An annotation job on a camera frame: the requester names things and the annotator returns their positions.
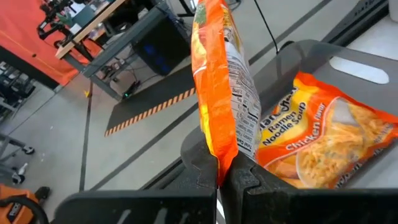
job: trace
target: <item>metal table frame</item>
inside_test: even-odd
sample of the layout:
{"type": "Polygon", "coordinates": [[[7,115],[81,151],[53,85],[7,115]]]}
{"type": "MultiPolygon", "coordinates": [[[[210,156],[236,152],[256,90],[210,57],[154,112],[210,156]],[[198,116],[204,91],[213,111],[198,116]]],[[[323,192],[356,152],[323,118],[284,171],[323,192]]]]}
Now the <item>metal table frame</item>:
{"type": "MultiPolygon", "coordinates": [[[[120,101],[122,96],[111,88],[109,82],[100,79],[96,74],[112,59],[117,56],[123,49],[125,49],[131,43],[138,43],[143,35],[145,35],[144,30],[151,30],[157,24],[157,21],[162,20],[165,16],[172,17],[173,14],[169,9],[166,2],[159,3],[154,8],[152,8],[142,19],[137,21],[132,27],[130,27],[122,36],[120,36],[116,41],[105,48],[92,62],[84,66],[77,59],[75,59],[70,52],[68,52],[63,59],[65,59],[70,65],[79,70],[85,77],[89,78],[95,85],[99,86],[103,91],[105,91],[109,96],[120,101]]],[[[187,33],[176,23],[180,33],[185,35],[185,39],[189,41],[187,33]]],[[[137,56],[129,58],[129,60],[124,60],[124,63],[119,70],[122,70],[129,66],[137,56]]]]}

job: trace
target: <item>wooden table top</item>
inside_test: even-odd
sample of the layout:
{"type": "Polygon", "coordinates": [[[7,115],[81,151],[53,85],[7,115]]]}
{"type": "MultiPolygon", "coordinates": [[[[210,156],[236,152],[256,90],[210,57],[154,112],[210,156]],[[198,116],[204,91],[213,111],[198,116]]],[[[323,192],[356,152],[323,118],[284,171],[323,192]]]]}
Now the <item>wooden table top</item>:
{"type": "MultiPolygon", "coordinates": [[[[83,38],[86,37],[98,24],[103,22],[113,11],[116,10],[117,7],[119,7],[125,0],[115,0],[114,2],[110,3],[110,5],[102,11],[104,7],[106,7],[108,4],[104,4],[100,6],[97,11],[102,11],[98,13],[98,16],[95,17],[95,19],[89,23],[83,30],[79,31],[79,33],[73,38],[73,40],[76,43],[79,43],[83,38]]],[[[60,47],[57,50],[57,53],[55,54],[55,57],[58,59],[62,59],[63,56],[65,56],[73,47],[75,44],[72,41],[69,41],[67,45],[64,47],[60,47]]]]}

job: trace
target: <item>orange wall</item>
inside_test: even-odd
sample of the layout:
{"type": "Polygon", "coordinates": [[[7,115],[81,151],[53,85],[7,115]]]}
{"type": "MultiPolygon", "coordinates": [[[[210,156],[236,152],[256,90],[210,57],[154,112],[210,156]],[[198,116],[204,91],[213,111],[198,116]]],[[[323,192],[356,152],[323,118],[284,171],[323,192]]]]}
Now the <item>orange wall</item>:
{"type": "Polygon", "coordinates": [[[66,85],[78,71],[66,61],[55,58],[57,50],[53,43],[63,39],[63,34],[55,32],[45,41],[39,39],[36,27],[45,17],[44,12],[39,9],[40,4],[42,0],[1,0],[0,45],[59,84],[66,85]]]}

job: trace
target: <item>workbench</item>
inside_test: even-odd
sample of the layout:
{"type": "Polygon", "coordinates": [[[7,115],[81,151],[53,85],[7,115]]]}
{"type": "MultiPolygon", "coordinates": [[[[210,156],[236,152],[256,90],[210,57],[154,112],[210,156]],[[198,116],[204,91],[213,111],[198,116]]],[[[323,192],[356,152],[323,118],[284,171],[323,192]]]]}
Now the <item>workbench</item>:
{"type": "Polygon", "coordinates": [[[63,59],[74,48],[75,43],[82,41],[98,24],[108,18],[125,0],[115,0],[112,3],[104,3],[97,9],[96,17],[86,27],[83,27],[69,43],[60,47],[55,54],[58,59],[63,59]]]}
{"type": "MultiPolygon", "coordinates": [[[[62,50],[62,54],[66,52],[62,58],[65,59],[69,64],[79,70],[85,77],[89,78],[95,85],[99,86],[109,96],[120,101],[122,96],[117,93],[110,86],[110,81],[117,77],[117,75],[123,71],[130,63],[138,58],[136,54],[132,54],[128,58],[123,58],[125,61],[119,69],[117,69],[110,77],[105,80],[100,79],[96,74],[106,64],[115,58],[118,53],[125,49],[131,43],[138,43],[142,36],[151,30],[159,21],[165,16],[173,16],[166,2],[159,3],[156,7],[152,8],[143,18],[139,19],[132,27],[130,27],[125,33],[120,36],[113,43],[109,44],[99,55],[97,55],[88,65],[81,64],[77,59],[72,57],[66,50],[62,50]]],[[[182,26],[176,24],[180,33],[184,36],[184,39],[189,41],[187,33],[184,31],[182,26]]]]}

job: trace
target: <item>black floor mat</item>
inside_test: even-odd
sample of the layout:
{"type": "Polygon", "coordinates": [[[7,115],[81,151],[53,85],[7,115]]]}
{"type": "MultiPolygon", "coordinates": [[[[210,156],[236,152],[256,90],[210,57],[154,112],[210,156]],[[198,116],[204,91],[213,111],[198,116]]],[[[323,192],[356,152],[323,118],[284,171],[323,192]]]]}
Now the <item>black floor mat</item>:
{"type": "Polygon", "coordinates": [[[195,93],[191,65],[118,103],[112,110],[105,136],[134,124],[195,93]]]}

